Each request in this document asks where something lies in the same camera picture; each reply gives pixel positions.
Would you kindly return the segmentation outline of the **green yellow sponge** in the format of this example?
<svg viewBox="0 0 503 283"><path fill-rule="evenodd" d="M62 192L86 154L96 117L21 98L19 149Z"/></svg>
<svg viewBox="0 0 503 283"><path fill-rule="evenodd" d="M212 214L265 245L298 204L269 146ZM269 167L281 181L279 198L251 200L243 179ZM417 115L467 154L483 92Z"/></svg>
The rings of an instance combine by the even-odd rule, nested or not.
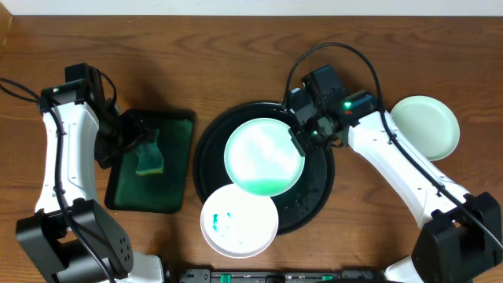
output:
<svg viewBox="0 0 503 283"><path fill-rule="evenodd" d="M158 146L158 138L160 130L155 129L154 136L151 141L140 144L135 153L138 157L138 165L136 174L139 176L162 174L164 169L163 154Z"/></svg>

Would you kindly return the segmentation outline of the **mint green plate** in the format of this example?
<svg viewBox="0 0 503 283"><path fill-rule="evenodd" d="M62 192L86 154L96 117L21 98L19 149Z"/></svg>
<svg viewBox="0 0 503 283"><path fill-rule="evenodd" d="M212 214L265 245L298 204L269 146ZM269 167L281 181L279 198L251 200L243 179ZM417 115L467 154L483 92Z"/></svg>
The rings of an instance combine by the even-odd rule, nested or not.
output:
<svg viewBox="0 0 503 283"><path fill-rule="evenodd" d="M306 164L294 146L291 127L272 118L242 123L229 136L224 166L232 183L261 197L275 197L290 190Z"/></svg>
<svg viewBox="0 0 503 283"><path fill-rule="evenodd" d="M430 161L448 157L460 141L456 116L433 97L407 97L394 106L391 116L399 130Z"/></svg>

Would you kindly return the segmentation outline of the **white plate green stains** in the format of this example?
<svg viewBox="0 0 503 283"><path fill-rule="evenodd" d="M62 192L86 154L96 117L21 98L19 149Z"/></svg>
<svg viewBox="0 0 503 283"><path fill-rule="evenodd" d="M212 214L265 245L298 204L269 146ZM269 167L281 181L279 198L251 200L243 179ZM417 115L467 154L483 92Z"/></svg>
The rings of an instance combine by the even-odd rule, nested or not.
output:
<svg viewBox="0 0 503 283"><path fill-rule="evenodd" d="M217 253L246 259L271 245L277 236L279 216L270 197L256 196L229 184L205 200L200 228L205 241Z"/></svg>

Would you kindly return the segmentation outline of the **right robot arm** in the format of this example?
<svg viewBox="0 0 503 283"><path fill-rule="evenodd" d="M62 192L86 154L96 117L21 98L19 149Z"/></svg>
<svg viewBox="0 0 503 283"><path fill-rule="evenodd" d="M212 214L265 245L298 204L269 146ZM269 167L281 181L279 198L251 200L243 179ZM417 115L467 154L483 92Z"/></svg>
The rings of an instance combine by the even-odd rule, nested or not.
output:
<svg viewBox="0 0 503 283"><path fill-rule="evenodd" d="M401 197L420 234L407 257L386 267L393 282L470 282L502 263L501 206L489 194L470 194L446 177L380 110L367 90L349 94L330 65L285 91L296 117L289 131L301 156L334 142L370 162Z"/></svg>

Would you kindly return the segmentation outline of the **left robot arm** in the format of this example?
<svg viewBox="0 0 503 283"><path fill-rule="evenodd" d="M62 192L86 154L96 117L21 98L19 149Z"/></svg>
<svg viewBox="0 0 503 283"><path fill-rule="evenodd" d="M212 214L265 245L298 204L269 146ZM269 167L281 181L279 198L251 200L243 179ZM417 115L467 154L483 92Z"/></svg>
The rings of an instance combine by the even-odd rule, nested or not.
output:
<svg viewBox="0 0 503 283"><path fill-rule="evenodd" d="M118 166L138 149L160 171L160 132L140 112L118 113L97 68L75 64L64 76L36 98L47 136L45 177L35 213L17 222L17 242L47 282L162 282L160 257L133 250L99 204L94 169Z"/></svg>

